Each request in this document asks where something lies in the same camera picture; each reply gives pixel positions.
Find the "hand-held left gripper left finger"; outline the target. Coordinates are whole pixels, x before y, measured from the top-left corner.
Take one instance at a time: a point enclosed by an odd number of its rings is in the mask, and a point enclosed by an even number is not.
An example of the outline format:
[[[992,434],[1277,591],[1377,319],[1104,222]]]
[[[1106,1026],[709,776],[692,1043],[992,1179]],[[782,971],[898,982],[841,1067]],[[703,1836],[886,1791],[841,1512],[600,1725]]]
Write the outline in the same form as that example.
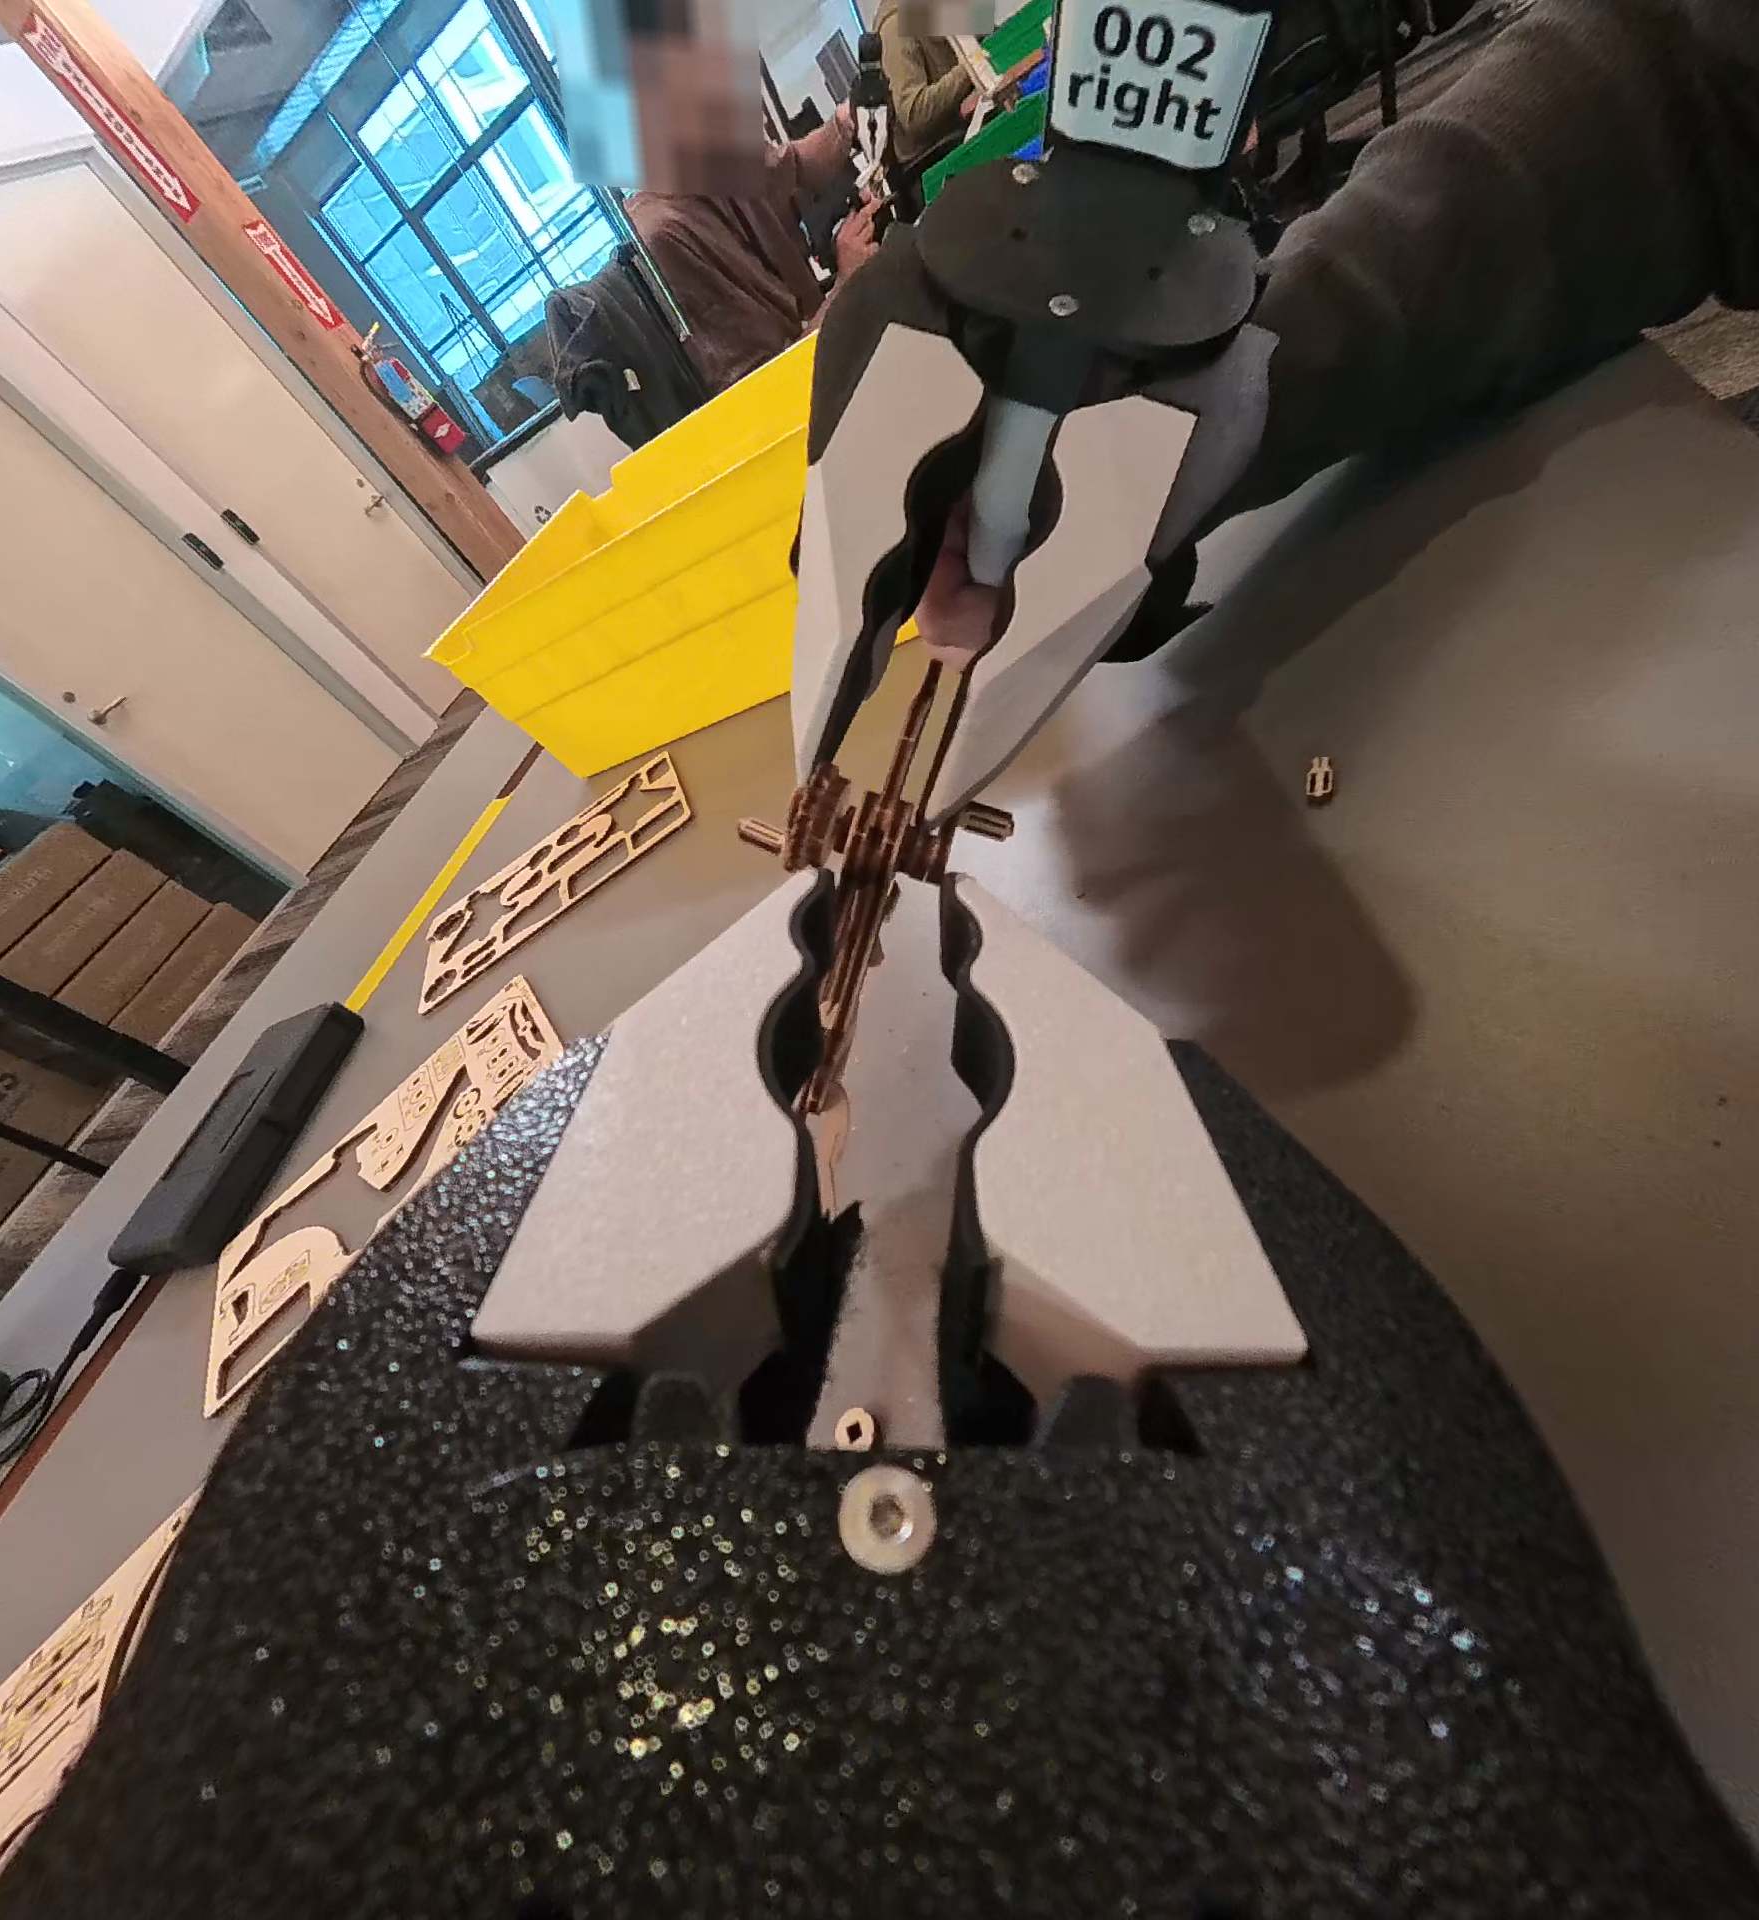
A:
[[[795,870],[624,1007],[474,1319],[480,1355],[754,1371],[815,1216],[833,870]]]

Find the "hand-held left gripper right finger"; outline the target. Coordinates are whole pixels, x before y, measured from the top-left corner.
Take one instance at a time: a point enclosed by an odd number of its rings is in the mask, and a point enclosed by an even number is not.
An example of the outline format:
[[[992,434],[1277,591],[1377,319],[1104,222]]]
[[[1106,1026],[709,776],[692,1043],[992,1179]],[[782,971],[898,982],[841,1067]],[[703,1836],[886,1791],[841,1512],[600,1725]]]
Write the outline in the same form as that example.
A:
[[[1310,1337],[1160,1026],[981,876],[940,887],[940,964],[981,1106],[940,1288],[945,1404],[1296,1366]]]

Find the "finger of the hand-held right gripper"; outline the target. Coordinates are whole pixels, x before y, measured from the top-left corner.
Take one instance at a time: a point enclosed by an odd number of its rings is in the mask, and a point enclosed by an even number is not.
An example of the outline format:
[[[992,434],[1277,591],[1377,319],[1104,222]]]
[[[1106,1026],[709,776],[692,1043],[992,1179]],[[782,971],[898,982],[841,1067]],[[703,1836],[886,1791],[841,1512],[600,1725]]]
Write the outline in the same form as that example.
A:
[[[959,816],[1068,705],[1148,591],[1148,542],[1182,477],[1195,415],[1148,397],[1072,412],[1055,431],[1055,530],[1018,563],[998,642],[971,693],[927,792]]]
[[[803,468],[789,683],[801,778],[833,767],[892,660],[909,584],[886,568],[909,560],[909,487],[975,421],[981,397],[955,341],[886,321]]]

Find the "wooden model frame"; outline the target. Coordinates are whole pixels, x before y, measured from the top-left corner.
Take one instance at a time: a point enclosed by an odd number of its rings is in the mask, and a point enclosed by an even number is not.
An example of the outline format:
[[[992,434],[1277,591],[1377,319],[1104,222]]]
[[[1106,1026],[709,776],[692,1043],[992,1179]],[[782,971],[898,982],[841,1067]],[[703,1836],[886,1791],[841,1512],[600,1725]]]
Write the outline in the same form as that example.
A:
[[[883,796],[915,799],[927,819],[934,778],[965,717],[971,672],[934,660],[909,705],[898,751],[883,776]],[[841,883],[841,855],[826,860],[838,870],[838,919],[833,919],[833,964],[819,971],[819,1067],[795,1093],[795,1116],[810,1126],[815,1172],[819,1172],[819,1213],[838,1213],[838,1172],[851,1135],[845,1106],[845,1063],[861,1013],[861,984],[883,962],[883,931],[898,910],[905,876],[851,876]]]

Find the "wooden gear axle assembly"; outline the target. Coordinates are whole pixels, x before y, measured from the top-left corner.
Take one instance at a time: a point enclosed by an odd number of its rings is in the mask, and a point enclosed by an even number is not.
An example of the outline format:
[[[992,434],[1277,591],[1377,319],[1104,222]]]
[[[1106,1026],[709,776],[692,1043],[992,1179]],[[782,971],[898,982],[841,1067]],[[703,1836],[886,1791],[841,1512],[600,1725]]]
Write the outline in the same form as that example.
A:
[[[833,855],[841,855],[841,883],[940,883],[959,831],[1003,843],[1018,831],[1018,816],[971,799],[955,819],[940,827],[905,796],[867,792],[861,799],[851,799],[851,783],[838,767],[819,767],[810,778],[795,783],[782,827],[757,816],[740,819],[740,843],[774,854],[785,870],[826,869]]]

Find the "emptied wooden parts sheet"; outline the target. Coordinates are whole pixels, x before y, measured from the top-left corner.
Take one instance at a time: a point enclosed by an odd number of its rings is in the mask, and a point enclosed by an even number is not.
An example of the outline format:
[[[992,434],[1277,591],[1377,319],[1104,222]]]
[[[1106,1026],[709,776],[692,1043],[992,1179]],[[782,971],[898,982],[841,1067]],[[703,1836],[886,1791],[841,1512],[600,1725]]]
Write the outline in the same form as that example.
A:
[[[624,778],[424,926],[420,1016],[479,984],[686,819],[692,799],[672,751],[648,755]]]

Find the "wooden parts sheet curved cutout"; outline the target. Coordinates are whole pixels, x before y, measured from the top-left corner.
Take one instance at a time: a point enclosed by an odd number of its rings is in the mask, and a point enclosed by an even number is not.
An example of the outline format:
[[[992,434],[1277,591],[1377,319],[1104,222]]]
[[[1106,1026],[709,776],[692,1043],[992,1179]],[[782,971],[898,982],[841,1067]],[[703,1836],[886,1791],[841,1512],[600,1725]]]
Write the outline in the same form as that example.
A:
[[[383,1198],[379,1223],[388,1223],[558,1058],[558,1026],[528,973],[512,973],[223,1248],[204,1415],[223,1415],[287,1351],[361,1257],[332,1229],[281,1232],[281,1216],[332,1174],[350,1174]]]

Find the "wooden parts sheet slotted strips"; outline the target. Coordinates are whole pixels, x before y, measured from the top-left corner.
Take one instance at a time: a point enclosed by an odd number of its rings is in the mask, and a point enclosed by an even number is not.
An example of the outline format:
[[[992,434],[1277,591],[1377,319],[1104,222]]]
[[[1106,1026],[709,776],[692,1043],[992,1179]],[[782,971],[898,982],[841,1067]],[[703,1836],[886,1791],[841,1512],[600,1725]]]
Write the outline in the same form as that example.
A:
[[[0,1868],[53,1812],[96,1737],[110,1699],[147,1628],[188,1492],[4,1684],[0,1684]]]

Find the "person's right hand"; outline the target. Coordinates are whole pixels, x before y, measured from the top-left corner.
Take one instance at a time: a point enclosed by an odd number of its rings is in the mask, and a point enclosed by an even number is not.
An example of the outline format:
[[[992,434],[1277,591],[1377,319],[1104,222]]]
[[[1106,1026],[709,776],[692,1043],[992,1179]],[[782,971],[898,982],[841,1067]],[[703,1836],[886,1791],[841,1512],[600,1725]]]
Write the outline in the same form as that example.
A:
[[[918,595],[915,627],[927,658],[965,672],[981,654],[998,642],[1018,610],[1018,584],[986,584],[971,577],[971,500],[955,503],[934,577]]]

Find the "dark jacket on chair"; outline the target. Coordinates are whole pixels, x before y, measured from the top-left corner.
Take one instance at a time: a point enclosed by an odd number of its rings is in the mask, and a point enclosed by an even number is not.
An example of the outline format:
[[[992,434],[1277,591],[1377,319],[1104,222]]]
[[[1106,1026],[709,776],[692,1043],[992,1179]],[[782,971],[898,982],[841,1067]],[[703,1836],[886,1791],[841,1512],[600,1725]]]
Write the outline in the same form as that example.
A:
[[[629,244],[597,277],[547,293],[546,327],[558,412],[570,421],[600,415],[629,450],[714,397]]]

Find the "yellow plastic bin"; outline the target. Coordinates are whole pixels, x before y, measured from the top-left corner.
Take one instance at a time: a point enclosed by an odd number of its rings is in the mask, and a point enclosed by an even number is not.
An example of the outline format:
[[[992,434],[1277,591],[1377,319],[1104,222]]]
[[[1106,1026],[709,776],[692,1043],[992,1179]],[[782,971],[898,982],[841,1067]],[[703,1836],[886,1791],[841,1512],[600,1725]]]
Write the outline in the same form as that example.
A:
[[[575,495],[424,658],[575,776],[789,693],[815,346]]]

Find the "recycling bin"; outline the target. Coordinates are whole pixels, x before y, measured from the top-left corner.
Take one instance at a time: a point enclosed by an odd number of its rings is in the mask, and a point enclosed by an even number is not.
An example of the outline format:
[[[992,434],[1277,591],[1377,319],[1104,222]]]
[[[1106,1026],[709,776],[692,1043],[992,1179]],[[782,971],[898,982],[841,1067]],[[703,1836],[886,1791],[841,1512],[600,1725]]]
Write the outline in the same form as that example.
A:
[[[534,541],[575,495],[600,500],[629,444],[600,415],[556,415],[528,434],[504,443],[479,463],[480,487],[504,503],[512,530]]]

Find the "yellow tape stripe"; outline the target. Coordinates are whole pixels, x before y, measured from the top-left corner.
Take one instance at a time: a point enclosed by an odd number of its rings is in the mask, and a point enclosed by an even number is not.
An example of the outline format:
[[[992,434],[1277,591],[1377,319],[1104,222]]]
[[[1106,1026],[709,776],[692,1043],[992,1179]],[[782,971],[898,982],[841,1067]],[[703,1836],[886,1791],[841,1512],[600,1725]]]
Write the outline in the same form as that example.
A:
[[[393,933],[383,938],[383,950],[371,962],[371,971],[342,998],[342,1013],[361,1016],[371,1007],[371,998],[379,992],[379,982],[393,971],[393,962],[410,950],[410,938],[435,919],[435,905],[452,894],[459,870],[469,869],[469,855],[480,845],[480,835],[496,827],[504,809],[506,809],[506,792],[492,796],[480,806],[480,816],[463,831],[463,843],[444,854],[444,860],[435,869],[435,876],[424,883],[424,894],[403,910],[403,919],[393,926]]]

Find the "red fire extinguisher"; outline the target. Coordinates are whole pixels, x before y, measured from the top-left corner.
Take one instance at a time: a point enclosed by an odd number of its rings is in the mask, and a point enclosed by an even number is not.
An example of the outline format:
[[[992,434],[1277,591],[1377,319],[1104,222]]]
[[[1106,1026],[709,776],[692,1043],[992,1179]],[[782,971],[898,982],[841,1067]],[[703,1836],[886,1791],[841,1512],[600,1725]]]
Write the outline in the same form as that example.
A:
[[[463,421],[442,407],[442,397],[388,350],[388,341],[366,327],[361,341],[361,373],[366,387],[410,421],[410,431],[435,444],[442,457],[459,457],[469,431]]]

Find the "large glass window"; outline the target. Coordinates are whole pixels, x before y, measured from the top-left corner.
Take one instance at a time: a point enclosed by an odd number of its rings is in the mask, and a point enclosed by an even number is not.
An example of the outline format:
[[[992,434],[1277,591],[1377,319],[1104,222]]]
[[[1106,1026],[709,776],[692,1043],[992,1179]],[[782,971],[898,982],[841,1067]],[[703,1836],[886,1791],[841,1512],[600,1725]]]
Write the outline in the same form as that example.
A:
[[[534,4],[198,4],[165,91],[350,321],[463,421],[463,457],[556,402],[546,303],[629,224],[575,176]]]

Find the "red sign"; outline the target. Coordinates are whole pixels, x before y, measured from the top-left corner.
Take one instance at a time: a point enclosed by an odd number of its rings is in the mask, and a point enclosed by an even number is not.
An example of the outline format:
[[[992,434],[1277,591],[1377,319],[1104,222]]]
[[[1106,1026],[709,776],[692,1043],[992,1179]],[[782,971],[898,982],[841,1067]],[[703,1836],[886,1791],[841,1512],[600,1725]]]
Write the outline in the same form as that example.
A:
[[[122,170],[158,201],[180,224],[198,216],[198,197],[165,148],[128,118],[128,108],[96,84],[75,46],[39,9],[21,26],[28,54],[64,89],[64,98],[92,121],[92,134],[122,158]]]
[[[299,253],[276,237],[272,222],[244,222],[244,239],[263,253],[263,263],[287,284],[287,293],[302,303],[302,315],[316,327],[342,327],[342,310],[323,293],[323,284],[299,263]]]

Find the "brown cardboard boxes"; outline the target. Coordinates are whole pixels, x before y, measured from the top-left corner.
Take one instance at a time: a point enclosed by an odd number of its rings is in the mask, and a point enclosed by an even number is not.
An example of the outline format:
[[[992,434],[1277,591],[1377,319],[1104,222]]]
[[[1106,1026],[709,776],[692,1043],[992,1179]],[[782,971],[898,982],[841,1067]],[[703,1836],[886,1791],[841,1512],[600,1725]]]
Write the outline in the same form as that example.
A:
[[[118,1038],[165,1043],[263,926],[229,894],[96,843],[81,819],[47,819],[0,860],[0,973]],[[0,1019],[4,1128],[71,1149],[110,1093],[118,1078],[105,1063]],[[39,1149],[0,1137],[0,1232],[47,1172]]]

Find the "beige door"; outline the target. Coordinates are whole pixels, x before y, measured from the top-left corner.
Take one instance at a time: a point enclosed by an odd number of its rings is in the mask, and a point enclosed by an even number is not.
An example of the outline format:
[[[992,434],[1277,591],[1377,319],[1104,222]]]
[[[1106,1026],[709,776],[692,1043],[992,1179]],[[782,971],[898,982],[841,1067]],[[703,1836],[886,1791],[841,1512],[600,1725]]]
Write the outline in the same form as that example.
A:
[[[403,755],[4,402],[0,683],[299,876]]]
[[[459,705],[430,642],[479,595],[376,450],[96,148],[0,166],[0,319],[172,477],[165,508],[388,739]]]

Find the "wooden support post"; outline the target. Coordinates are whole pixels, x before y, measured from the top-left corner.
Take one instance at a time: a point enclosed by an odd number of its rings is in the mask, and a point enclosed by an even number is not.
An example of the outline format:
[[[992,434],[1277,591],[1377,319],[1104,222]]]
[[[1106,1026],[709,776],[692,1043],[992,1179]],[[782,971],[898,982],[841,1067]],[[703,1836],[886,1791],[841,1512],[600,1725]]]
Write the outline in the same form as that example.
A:
[[[144,201],[172,222],[172,232],[208,269],[208,277],[244,310],[244,319],[287,356],[287,364],[326,402],[326,412],[354,431],[379,477],[424,512],[424,522],[459,550],[459,560],[492,582],[523,532],[496,508],[496,500],[459,463],[424,444],[403,415],[393,415],[361,373],[361,331],[316,327],[287,284],[244,239],[244,222],[266,222],[243,177],[208,155],[188,118],[165,98],[153,72],[128,51],[128,42],[92,9],[67,0],[0,0],[0,26],[21,46],[28,14],[39,9],[96,84],[128,108],[128,118],[174,158],[174,170],[198,197],[198,216],[180,224],[158,201]]]

